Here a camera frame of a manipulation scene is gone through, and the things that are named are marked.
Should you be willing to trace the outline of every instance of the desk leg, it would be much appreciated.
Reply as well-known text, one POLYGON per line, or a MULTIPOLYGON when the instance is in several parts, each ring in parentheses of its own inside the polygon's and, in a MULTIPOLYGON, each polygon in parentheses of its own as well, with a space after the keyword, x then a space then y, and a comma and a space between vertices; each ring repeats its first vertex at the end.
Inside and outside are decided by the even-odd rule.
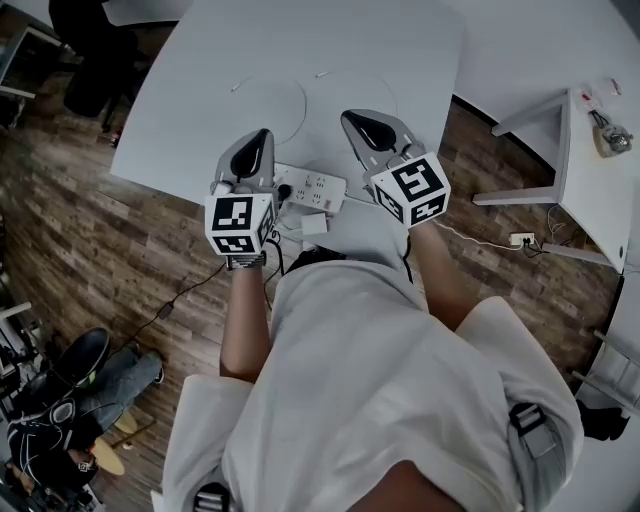
POLYGON ((578 260, 597 263, 598 265, 606 265, 613 267, 613 264, 604 255, 598 252, 585 251, 583 249, 574 249, 573 247, 565 247, 564 245, 542 244, 542 250, 558 256, 566 256, 567 258, 575 258, 578 260))
POLYGON ((562 92, 562 94, 556 96, 555 98, 551 98, 544 103, 536 105, 535 107, 523 110, 521 112, 518 112, 517 114, 507 117, 500 124, 494 126, 491 130, 491 133, 496 137, 500 137, 500 135, 512 132, 513 130, 520 128, 521 126, 534 121, 538 117, 548 115, 549 112, 557 110, 562 107, 562 105, 564 105, 568 94, 569 92, 565 90, 562 92))
POLYGON ((489 206, 494 204, 557 203, 558 199, 558 190, 556 187, 538 187, 476 194, 473 196, 472 201, 480 206, 489 206))

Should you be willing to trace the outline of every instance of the power strip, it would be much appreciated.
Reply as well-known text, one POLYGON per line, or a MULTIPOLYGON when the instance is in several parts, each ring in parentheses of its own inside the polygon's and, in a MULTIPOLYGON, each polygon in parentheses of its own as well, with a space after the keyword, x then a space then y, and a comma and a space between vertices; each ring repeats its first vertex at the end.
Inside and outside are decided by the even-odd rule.
POLYGON ((338 213, 347 193, 347 181, 300 167, 275 164, 274 179, 278 185, 289 185, 288 201, 328 213, 338 213))

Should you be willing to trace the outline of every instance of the black chair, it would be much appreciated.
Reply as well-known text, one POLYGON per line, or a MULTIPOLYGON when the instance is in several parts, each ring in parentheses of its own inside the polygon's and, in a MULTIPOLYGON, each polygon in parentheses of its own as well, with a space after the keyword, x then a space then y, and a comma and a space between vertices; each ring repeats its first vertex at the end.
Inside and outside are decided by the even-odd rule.
POLYGON ((15 417, 39 415, 98 373, 109 356, 109 334, 95 327, 78 337, 53 368, 39 373, 13 399, 15 417))
POLYGON ((124 95, 133 103, 135 86, 144 76, 134 66, 144 58, 138 51, 138 38, 111 24, 99 0, 50 0, 49 14, 62 41, 83 57, 64 104, 84 117, 97 117, 107 105, 102 120, 102 131, 107 133, 120 98, 124 95))

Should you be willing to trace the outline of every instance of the office chair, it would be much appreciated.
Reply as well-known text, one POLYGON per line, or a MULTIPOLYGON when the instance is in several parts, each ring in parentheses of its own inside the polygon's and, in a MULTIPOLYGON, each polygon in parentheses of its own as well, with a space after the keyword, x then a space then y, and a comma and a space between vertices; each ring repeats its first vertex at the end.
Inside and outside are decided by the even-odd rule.
POLYGON ((113 112, 124 95, 132 104, 135 85, 144 72, 134 63, 144 56, 130 30, 109 22, 100 0, 50 0, 53 28, 83 57, 64 97, 65 106, 84 117, 97 117, 105 105, 102 131, 111 130, 113 112))

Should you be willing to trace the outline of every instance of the shoulder strap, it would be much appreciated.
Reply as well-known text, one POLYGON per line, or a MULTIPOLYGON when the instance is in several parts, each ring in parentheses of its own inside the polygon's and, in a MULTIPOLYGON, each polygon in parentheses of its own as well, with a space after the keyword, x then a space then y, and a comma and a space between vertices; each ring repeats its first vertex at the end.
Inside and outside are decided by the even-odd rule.
POLYGON ((566 481, 564 443, 553 418, 540 406, 511 408, 507 439, 526 512, 543 510, 566 481))

